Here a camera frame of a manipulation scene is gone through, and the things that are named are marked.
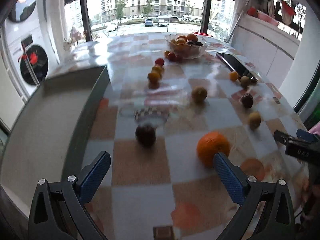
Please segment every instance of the blue car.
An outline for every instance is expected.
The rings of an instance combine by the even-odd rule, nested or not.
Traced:
[[[146,19],[146,21],[144,22],[144,26],[153,26],[153,21],[152,19]]]

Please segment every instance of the dark date fruit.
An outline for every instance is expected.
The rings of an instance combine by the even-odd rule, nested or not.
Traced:
[[[253,105],[253,97],[252,95],[246,93],[242,96],[241,102],[244,106],[244,108],[251,108]]]
[[[198,47],[203,46],[202,42],[200,42],[200,41],[197,41],[197,42],[195,43],[195,45],[198,46]]]
[[[136,128],[136,139],[146,148],[150,148],[156,141],[156,131],[151,125],[138,126]]]

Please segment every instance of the bowl of fruit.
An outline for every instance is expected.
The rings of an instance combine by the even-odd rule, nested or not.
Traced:
[[[207,49],[207,42],[193,33],[188,35],[170,34],[165,36],[170,50],[185,59],[200,57]]]

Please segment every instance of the table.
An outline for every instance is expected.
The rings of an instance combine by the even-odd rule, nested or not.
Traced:
[[[106,48],[110,84],[97,110],[83,166],[101,150],[111,155],[111,168],[93,200],[86,205],[108,239],[153,239],[157,227],[172,226],[176,239],[215,239],[235,214],[234,204],[213,169],[196,156],[198,140],[218,131],[231,143],[230,161],[241,166],[257,159],[261,167],[247,168],[266,182],[285,179],[294,208],[308,187],[308,167],[284,154],[273,139],[278,129],[295,136],[303,123],[281,93],[243,55],[220,41],[205,37],[207,52],[182,63],[165,60],[160,88],[148,89],[147,74],[154,60],[168,49],[167,33],[143,33],[110,39]],[[244,90],[228,78],[229,70],[215,52],[235,55],[258,79]],[[196,86],[208,90],[203,107],[190,102]],[[245,110],[239,99],[254,97]],[[248,115],[259,111],[260,127],[248,128]],[[152,149],[135,139],[138,124],[157,127]],[[259,219],[261,204],[245,237]]]

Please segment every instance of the blue gripper pad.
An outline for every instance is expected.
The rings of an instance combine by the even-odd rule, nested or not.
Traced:
[[[245,200],[245,184],[242,180],[238,179],[233,169],[238,168],[234,166],[223,153],[217,153],[213,158],[213,166],[219,175],[221,182],[228,191],[229,196],[231,197],[234,203],[239,204],[240,206],[244,203]]]
[[[80,176],[85,174],[85,177],[78,184],[78,198],[81,205],[92,200],[104,176],[107,174],[111,165],[111,157],[107,152],[101,152],[96,159],[85,166]]]

